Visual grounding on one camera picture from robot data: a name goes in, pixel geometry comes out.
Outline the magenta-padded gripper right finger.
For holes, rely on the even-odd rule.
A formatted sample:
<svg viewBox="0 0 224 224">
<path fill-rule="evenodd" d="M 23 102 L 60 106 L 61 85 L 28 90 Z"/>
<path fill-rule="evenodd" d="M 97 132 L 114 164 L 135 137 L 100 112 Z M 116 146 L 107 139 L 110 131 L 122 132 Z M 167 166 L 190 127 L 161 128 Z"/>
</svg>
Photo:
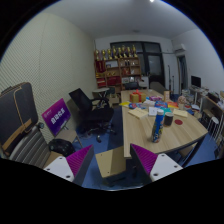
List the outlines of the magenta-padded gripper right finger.
<svg viewBox="0 0 224 224">
<path fill-rule="evenodd" d="M 135 163 L 137 175 L 144 184 L 155 182 L 182 169 L 166 154 L 155 154 L 135 144 L 130 145 L 130 154 Z"/>
</svg>

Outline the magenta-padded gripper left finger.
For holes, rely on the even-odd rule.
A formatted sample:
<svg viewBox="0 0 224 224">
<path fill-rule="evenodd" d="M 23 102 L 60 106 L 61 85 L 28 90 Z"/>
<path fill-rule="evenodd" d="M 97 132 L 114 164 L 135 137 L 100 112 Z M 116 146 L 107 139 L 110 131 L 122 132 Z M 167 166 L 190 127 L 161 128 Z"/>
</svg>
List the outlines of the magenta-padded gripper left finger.
<svg viewBox="0 0 224 224">
<path fill-rule="evenodd" d="M 94 147 L 89 145 L 67 157 L 59 156 L 45 171 L 81 186 L 93 156 Z"/>
</svg>

